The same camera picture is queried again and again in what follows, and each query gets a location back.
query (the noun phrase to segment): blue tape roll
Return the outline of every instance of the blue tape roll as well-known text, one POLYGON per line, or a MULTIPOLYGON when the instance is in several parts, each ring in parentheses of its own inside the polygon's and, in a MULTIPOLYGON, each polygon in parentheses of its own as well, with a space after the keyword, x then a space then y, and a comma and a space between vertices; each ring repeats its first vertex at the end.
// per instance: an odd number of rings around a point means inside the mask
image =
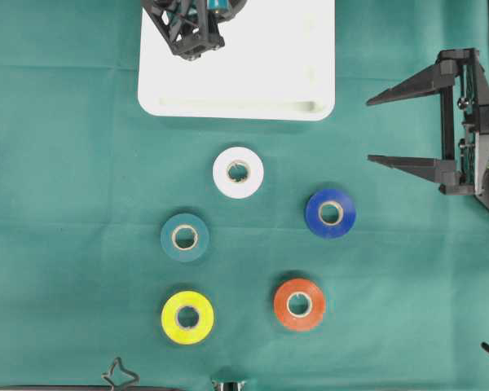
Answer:
POLYGON ((348 233, 355 224, 355 206, 351 198, 344 192, 335 189, 324 189, 315 193, 306 204, 305 219, 308 228, 317 236, 325 239, 335 239, 348 233), (329 224, 321 215, 321 209, 326 205, 337 208, 337 222, 329 224))
POLYGON ((161 228, 161 247, 172 259, 180 262, 191 262, 201 257, 209 247, 209 230, 203 221, 189 213, 173 216, 161 228), (194 243, 190 248, 180 248, 175 242, 175 236, 183 229, 194 232, 194 243))

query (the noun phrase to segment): tape roll center hole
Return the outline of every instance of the tape roll center hole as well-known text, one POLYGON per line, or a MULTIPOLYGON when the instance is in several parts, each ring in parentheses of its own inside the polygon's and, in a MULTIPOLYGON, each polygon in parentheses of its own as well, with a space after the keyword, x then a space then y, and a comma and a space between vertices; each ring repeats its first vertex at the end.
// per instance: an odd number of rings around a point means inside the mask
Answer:
POLYGON ((178 310, 176 323, 183 330, 191 330, 199 323, 199 313, 194 307, 185 305, 178 310))
POLYGON ((319 218, 327 226, 336 226, 344 218, 344 209, 338 202, 325 202, 320 205, 319 218))
POLYGON ((311 312, 313 303, 311 298, 304 292, 294 292, 286 302, 288 311, 296 318, 304 318, 311 312))
POLYGON ((193 226, 178 226, 172 232, 173 245, 182 251, 192 250, 196 246, 197 240, 197 231, 193 226))
POLYGON ((242 160, 235 160, 228 165, 227 174, 232 182, 244 183, 249 178, 249 166, 242 160))

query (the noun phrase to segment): yellow tape roll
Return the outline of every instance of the yellow tape roll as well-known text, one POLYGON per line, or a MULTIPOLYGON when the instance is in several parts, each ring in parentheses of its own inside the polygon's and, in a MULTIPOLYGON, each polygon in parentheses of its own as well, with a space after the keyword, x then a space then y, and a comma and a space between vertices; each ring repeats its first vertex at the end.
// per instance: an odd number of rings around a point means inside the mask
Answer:
POLYGON ((214 309, 206 297, 198 292, 184 291, 173 295, 161 311, 161 326, 165 334, 180 345, 192 345, 204 340, 214 326, 214 309), (178 321, 179 311, 192 307, 199 315, 194 327, 183 327, 178 321))

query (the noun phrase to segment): black metal frame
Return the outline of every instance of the black metal frame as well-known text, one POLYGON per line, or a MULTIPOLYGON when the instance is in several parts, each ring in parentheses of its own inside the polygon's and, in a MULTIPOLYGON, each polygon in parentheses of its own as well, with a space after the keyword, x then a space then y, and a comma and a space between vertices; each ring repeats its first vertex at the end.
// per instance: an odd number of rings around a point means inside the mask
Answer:
POLYGON ((489 84, 475 49, 441 51, 435 64, 368 101, 368 105, 440 95, 442 159, 373 156, 369 160, 440 184, 446 195, 477 196, 489 209, 489 84), (453 87, 460 78, 458 108, 465 137, 456 167, 453 87))
POLYGON ((226 12, 209 11, 207 0, 141 0, 141 4, 172 54, 192 61, 225 46, 218 24, 232 19, 246 1, 231 0, 226 12))

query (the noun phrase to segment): teal tape roll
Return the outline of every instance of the teal tape roll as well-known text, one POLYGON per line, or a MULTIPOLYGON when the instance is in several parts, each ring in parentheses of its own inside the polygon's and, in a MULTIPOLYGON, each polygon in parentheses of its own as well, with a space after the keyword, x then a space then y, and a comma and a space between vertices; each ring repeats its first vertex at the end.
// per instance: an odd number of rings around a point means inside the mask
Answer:
POLYGON ((191 262, 201 257, 209 247, 209 230, 203 221, 189 213, 173 216, 161 228, 161 246, 172 259, 180 262, 191 262), (176 239, 181 230, 190 230, 193 233, 193 243, 180 246, 176 239))

